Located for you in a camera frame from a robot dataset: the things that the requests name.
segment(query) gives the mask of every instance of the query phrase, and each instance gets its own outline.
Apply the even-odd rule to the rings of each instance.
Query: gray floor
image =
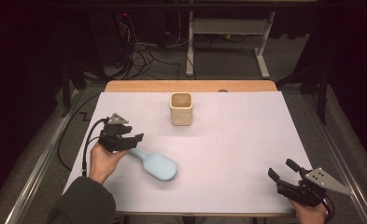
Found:
[[[271,75],[271,80],[277,81],[288,76],[293,70],[307,38],[289,40],[286,37],[270,39],[264,52],[265,61]],[[258,37],[247,38],[240,43],[229,43],[214,40],[212,47],[206,38],[198,38],[195,46],[194,67],[196,79],[261,79],[252,49],[260,43]],[[153,61],[146,75],[135,79],[194,79],[185,76],[186,48],[161,49],[151,47],[151,53],[160,61],[180,63],[179,70],[176,64],[165,64]],[[142,60],[135,61],[140,65]],[[108,66],[108,73],[114,68]],[[336,214],[331,223],[367,223],[367,154],[364,152],[357,136],[353,133],[346,120],[338,101],[329,89],[327,103],[328,125],[319,124],[315,115],[314,100],[316,95],[301,95],[299,85],[289,84],[280,90],[286,99],[289,111],[303,142],[309,160],[313,167],[322,167],[332,176],[346,185],[356,187],[356,196],[348,197],[330,191]],[[105,83],[91,82],[89,87],[76,95],[79,105],[90,99],[105,88]],[[87,112],[89,118],[96,106],[96,99],[90,100],[80,109]],[[5,223],[7,217],[19,199],[21,191],[33,172],[37,161],[50,146],[53,136],[58,132],[63,111],[62,102],[49,117],[42,129],[22,153],[6,184],[0,192],[0,223]],[[72,166],[84,134],[88,128],[88,121],[83,121],[83,115],[73,117],[61,143],[61,156]],[[69,172],[62,167],[56,155],[53,154],[47,172],[41,177],[38,188],[33,197],[26,199],[26,206],[22,209],[18,220],[8,223],[44,223],[49,207],[61,195],[64,183]],[[220,219],[220,223],[237,223],[237,220]],[[295,218],[268,218],[267,223],[294,223]]]

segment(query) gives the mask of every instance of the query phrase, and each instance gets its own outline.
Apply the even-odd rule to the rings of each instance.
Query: person's left hand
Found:
[[[114,172],[120,159],[128,153],[128,150],[112,153],[107,151],[99,143],[91,149],[91,170],[92,180],[104,184],[107,178]]]

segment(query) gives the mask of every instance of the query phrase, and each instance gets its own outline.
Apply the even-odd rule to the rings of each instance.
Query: black sleeve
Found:
[[[111,224],[116,203],[113,195],[88,177],[77,178],[52,206],[47,223]]]

